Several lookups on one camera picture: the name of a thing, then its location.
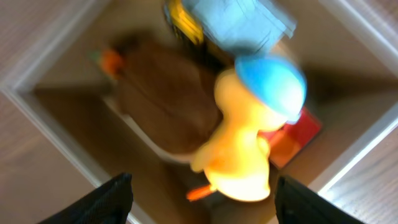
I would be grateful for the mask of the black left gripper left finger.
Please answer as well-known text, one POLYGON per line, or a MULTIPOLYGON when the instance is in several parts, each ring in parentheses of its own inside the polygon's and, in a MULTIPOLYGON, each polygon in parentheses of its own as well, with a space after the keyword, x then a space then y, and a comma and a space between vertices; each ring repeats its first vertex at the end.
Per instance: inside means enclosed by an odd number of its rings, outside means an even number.
POLYGON ((132 175, 121 173, 39 224, 122 224, 134 201, 132 175))

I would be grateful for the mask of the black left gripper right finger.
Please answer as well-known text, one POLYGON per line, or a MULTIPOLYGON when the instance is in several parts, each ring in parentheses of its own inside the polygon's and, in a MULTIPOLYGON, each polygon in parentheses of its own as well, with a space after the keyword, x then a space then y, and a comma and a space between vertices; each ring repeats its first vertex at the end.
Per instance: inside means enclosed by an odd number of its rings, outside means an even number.
POLYGON ((288 175, 278 178, 274 203, 279 224, 364 224, 288 175))

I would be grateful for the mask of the colourful puzzle cube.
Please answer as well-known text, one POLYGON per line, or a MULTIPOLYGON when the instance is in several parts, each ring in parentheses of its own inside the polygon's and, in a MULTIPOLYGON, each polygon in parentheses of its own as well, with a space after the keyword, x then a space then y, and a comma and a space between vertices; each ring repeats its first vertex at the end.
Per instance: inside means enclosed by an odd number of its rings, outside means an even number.
POLYGON ((270 163, 278 170, 284 168, 322 129, 322 123, 304 107, 295 124, 284 124, 273 132, 259 132, 258 136, 270 144, 270 163))

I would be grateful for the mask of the orange duck toy blue hat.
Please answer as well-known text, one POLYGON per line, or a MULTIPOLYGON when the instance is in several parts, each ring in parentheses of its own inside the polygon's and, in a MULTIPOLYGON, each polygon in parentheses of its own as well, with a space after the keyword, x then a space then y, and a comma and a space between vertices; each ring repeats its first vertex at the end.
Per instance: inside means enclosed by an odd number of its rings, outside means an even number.
POLYGON ((270 192, 271 144, 259 136, 299 120, 307 95, 302 72, 280 55, 240 56, 221 72, 214 97, 223 119, 193 155, 190 168, 208 184, 191 190, 191 202, 215 192, 258 202, 270 192))

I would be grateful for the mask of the brown plush bear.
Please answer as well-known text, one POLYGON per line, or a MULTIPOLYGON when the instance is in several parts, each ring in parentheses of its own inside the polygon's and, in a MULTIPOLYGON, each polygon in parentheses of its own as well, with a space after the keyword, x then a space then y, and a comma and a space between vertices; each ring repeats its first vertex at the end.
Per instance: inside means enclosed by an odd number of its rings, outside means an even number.
POLYGON ((216 75, 185 52, 132 36, 90 57, 115 80, 122 114, 162 151, 192 154, 220 123, 213 96, 216 75))

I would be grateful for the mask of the yellow grey toy truck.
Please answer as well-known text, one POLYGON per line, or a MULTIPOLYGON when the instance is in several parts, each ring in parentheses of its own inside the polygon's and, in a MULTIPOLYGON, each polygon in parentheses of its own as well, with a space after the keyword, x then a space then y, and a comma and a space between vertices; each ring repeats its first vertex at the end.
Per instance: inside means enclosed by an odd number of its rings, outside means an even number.
POLYGON ((297 25, 268 0, 167 0, 163 13, 179 39, 203 59, 225 65, 240 55, 267 54, 297 25))

